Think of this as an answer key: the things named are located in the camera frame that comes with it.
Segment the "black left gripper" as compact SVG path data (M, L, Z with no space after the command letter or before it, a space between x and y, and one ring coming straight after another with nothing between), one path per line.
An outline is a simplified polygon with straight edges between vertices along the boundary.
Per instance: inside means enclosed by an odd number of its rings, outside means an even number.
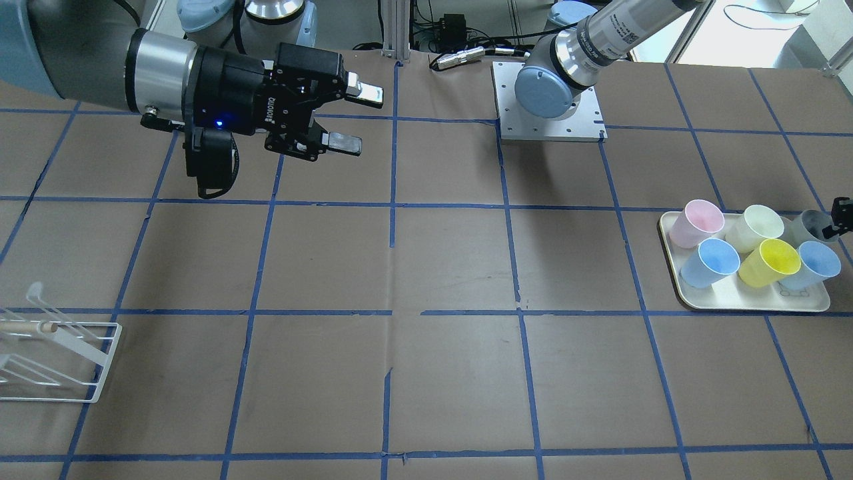
M852 231L852 199L850 197L836 197L830 211L831 222L822 229L826 240L840 237Z

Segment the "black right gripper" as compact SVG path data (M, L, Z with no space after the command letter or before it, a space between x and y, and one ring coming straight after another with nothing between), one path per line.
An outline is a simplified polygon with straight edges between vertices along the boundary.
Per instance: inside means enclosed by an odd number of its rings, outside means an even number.
M267 149L307 161L328 150L362 155L360 137L327 131L314 112L342 99L381 109L384 89L347 73L341 54L312 49L308 65L290 68L277 58L267 66L246 55L204 49L194 88L194 124L240 135L263 130Z

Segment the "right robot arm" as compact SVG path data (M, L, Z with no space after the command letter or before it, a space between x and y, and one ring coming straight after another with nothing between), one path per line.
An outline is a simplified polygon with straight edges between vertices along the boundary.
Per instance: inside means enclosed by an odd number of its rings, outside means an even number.
M237 162L235 135L266 131L269 149L314 161L359 155L361 140L314 119L331 101L382 107L383 91L343 57L297 43L305 1L202 1L190 36L143 27L143 1L3 1L2 79L44 95L140 113L143 125L185 134L192 176Z

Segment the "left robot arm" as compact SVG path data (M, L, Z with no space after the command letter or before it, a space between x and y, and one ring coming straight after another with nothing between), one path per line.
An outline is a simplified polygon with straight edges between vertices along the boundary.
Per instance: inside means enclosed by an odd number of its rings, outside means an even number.
M814 209L851 228L851 102L814 69L619 61L697 1L618 1L546 36L524 93L561 107L594 85L609 139L506 145L510 200L566 210Z

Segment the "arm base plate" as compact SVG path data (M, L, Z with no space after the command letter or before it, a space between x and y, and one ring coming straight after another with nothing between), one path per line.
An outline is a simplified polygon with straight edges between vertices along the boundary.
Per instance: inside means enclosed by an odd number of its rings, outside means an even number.
M315 10L305 9L303 16L289 23L289 32L277 51L277 63L284 67L304 67L311 62L317 36Z
M607 138L593 87L573 97L554 73L522 63L492 64L500 136L512 141L598 142Z

